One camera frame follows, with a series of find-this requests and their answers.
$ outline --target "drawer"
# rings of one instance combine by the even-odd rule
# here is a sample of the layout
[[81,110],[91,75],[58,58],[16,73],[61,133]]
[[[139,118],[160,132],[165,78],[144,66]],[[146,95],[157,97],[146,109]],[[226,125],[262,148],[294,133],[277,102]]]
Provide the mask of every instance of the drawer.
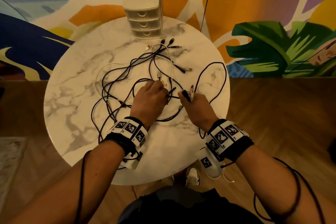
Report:
[[153,21],[161,17],[160,7],[146,11],[125,10],[128,20],[130,21]]
[[133,34],[135,38],[140,38],[140,39],[158,38],[161,36],[161,28],[157,30],[152,30],[152,31],[133,30]]
[[129,21],[129,24],[134,30],[152,31],[161,28],[161,20],[156,21]]

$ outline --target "plastic drawer organizer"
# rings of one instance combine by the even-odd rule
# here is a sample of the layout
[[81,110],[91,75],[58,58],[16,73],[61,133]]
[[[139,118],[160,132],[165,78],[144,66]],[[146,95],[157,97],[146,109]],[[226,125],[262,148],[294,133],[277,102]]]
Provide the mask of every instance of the plastic drawer organizer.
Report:
[[124,9],[136,38],[153,39],[161,36],[161,0],[124,0]]

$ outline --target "wooden floor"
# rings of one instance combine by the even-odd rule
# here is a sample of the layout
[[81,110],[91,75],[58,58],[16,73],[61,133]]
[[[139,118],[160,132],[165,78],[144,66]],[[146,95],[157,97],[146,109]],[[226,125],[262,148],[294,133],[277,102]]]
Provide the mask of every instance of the wooden floor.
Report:
[[[268,154],[301,172],[315,191],[336,202],[336,164],[327,147],[336,137],[336,79],[231,79],[227,119],[246,130]],[[0,136],[26,136],[29,141],[8,195],[0,223],[62,175],[68,164],[51,143],[43,119],[46,82],[0,82]],[[201,175],[201,185],[254,213],[253,191],[233,165],[228,183]],[[115,223],[124,207],[149,185],[111,186],[90,223]]]

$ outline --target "drawer handle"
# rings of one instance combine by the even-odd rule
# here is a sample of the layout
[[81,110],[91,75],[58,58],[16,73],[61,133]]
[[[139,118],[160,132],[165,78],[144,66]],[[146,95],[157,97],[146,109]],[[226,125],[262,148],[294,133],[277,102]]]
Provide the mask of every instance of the drawer handle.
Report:
[[138,15],[140,17],[145,17],[147,15],[147,12],[146,11],[143,11],[143,12],[138,12]]

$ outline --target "round table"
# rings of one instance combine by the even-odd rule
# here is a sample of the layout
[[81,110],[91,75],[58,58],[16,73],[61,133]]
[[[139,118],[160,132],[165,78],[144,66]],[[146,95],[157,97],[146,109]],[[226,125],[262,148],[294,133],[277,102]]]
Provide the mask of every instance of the round table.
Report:
[[[173,45],[182,48],[171,49],[174,62],[192,71],[185,74],[174,68],[175,78],[184,89],[195,84],[200,72],[211,62],[223,62],[212,42],[192,26],[177,19],[164,17],[162,37],[151,40],[139,40],[133,37],[127,18],[107,22],[75,42],[61,57],[48,81],[44,98],[44,119],[48,134],[67,163],[73,166],[88,150],[98,145],[98,131],[91,121],[91,109],[100,96],[95,92],[94,81],[99,70],[106,64],[115,62],[128,65],[130,60],[139,57],[147,45],[168,41],[174,37]],[[170,62],[156,59],[163,72],[170,74]],[[101,80],[105,72],[122,65],[109,65],[99,73],[96,85],[101,92]],[[149,61],[134,67],[129,77],[117,82],[111,94],[125,99],[134,82],[139,78],[149,78]],[[152,75],[156,79],[157,69],[152,66]],[[229,76],[220,64],[211,65],[202,75],[197,92],[205,94],[208,100],[218,94],[226,77],[221,94],[212,102],[218,117],[225,118],[230,100]],[[120,72],[112,72],[105,82],[117,78]],[[143,84],[137,84],[135,91]],[[112,101],[114,108],[119,104]],[[173,115],[180,101],[172,99],[164,108],[161,118]],[[123,108],[118,119],[128,116],[129,108]],[[94,120],[101,127],[107,118],[106,105],[101,101],[94,111]],[[103,129],[103,137],[113,125],[109,119]],[[135,185],[153,182],[173,175],[197,160],[196,152],[205,143],[188,119],[183,108],[179,115],[169,122],[157,122],[149,129],[146,140],[146,152],[135,170],[122,169],[115,174],[112,184]]]

